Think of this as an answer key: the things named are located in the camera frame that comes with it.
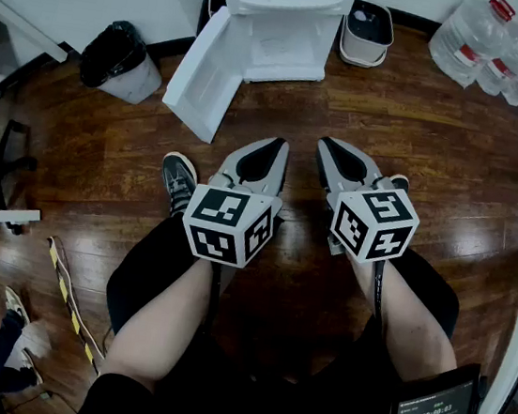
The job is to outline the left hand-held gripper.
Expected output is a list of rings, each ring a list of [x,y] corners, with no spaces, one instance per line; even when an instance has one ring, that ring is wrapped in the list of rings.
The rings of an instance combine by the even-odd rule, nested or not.
[[[183,214],[191,253],[245,268],[273,237],[289,155],[283,138],[255,141],[231,153],[220,172],[235,187],[199,185]]]

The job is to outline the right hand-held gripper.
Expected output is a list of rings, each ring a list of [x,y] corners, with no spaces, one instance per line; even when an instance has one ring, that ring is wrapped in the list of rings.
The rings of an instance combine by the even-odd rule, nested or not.
[[[339,192],[331,233],[346,252],[363,264],[403,255],[420,222],[407,193],[383,188],[354,192],[368,176],[374,180],[378,168],[343,140],[320,138],[316,161],[322,187]]]

